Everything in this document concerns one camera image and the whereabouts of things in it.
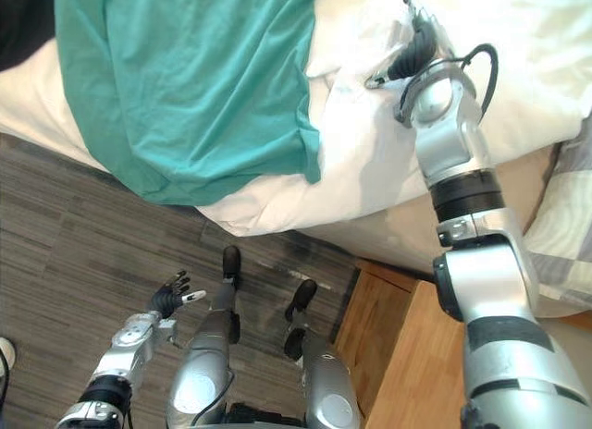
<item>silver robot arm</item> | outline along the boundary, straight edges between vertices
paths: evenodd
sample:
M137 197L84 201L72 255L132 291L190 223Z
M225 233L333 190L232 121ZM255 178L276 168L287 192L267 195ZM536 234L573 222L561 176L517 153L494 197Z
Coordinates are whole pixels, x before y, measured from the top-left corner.
M203 290L184 294L185 272L179 272L153 296L148 313L133 314L111 339L78 403L71 406L55 429L121 429L130 401L142 385L143 368L164 342L174 342L177 322L168 317L181 305L205 296Z
M466 324L462 427L590 428L588 394L564 351L533 315L537 274L479 128L497 77L495 49L484 44L455 57L436 19L403 1L412 12L415 37L366 86L413 77L395 116L416 131L438 238L451 248L436 258L434 273L440 306ZM492 59L483 108L463 73L481 52Z

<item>checkered pillowcase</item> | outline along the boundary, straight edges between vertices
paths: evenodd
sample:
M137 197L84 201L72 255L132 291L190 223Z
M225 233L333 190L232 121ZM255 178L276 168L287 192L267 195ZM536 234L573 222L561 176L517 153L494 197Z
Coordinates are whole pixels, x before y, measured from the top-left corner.
M536 220L525 236L541 294L592 309L592 116L561 146Z

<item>gray carpet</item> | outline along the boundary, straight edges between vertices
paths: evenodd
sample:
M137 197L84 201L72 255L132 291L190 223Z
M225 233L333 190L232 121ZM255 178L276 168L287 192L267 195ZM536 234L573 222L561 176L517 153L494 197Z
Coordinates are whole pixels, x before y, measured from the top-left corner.
M221 252L243 255L237 379L229 400L301 417L299 369L283 354L283 310L302 278L321 286L311 304L332 338L355 279L347 253L297 232L237 239L194 209L152 205L114 178L0 135L0 335L18 348L6 427L53 427L80 393L112 335L142 311L180 268L214 291ZM207 301L177 313L186 342ZM164 427L170 382L182 352L167 345L145 371L132 409L137 428Z

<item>wrinkled fabric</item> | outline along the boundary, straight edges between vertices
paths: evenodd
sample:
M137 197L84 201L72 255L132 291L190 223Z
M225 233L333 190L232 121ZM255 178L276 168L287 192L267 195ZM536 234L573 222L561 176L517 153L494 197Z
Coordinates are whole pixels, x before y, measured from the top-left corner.
M205 205L260 175L320 179L303 70L314 0L55 0L90 153L144 199Z

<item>wooden nightstand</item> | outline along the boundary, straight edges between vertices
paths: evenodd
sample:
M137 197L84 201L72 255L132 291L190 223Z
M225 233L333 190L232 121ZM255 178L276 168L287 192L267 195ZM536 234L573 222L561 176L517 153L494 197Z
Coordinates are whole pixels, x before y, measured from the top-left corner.
M460 427L463 325L434 285L360 261L336 347L366 429Z

